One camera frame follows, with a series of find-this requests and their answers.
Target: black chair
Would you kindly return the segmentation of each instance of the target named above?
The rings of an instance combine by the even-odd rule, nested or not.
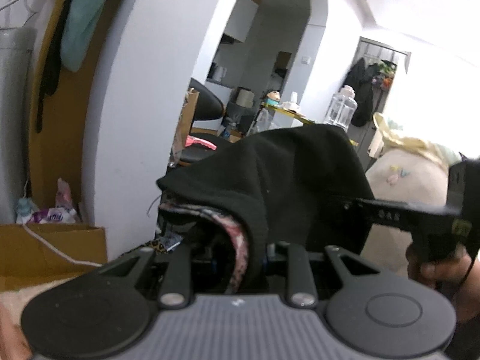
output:
[[[192,124],[195,120],[215,120],[224,116],[225,107],[223,103],[208,88],[206,88],[205,85],[202,85],[195,79],[191,79],[189,88],[194,88],[199,93]],[[192,137],[212,142],[217,149],[211,150],[198,144],[186,147],[182,150],[180,156],[179,164],[182,166],[187,166],[193,162],[200,161],[231,145],[231,142],[228,140],[213,134],[196,132],[190,133],[190,135]]]

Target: teal cloth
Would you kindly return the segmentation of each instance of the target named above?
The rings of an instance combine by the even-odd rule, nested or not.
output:
[[[69,71],[82,66],[106,0],[72,0],[63,30],[60,58]]]

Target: chair backrest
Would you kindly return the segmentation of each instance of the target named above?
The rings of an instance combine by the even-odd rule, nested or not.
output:
[[[205,85],[191,79],[189,87],[194,88],[199,93],[193,120],[215,120],[224,116],[225,107],[223,103]]]

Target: chair seat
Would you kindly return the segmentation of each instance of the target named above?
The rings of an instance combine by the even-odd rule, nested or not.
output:
[[[217,147],[217,149],[216,150],[208,149],[207,147],[199,144],[194,144],[189,147],[186,147],[185,149],[182,150],[182,153],[180,156],[180,162],[184,164],[192,164],[204,158],[210,157],[211,155],[214,155],[216,152],[223,150],[232,144],[228,140],[220,138],[213,134],[198,132],[198,133],[192,133],[191,136],[195,138],[208,140],[209,142],[212,142]]]

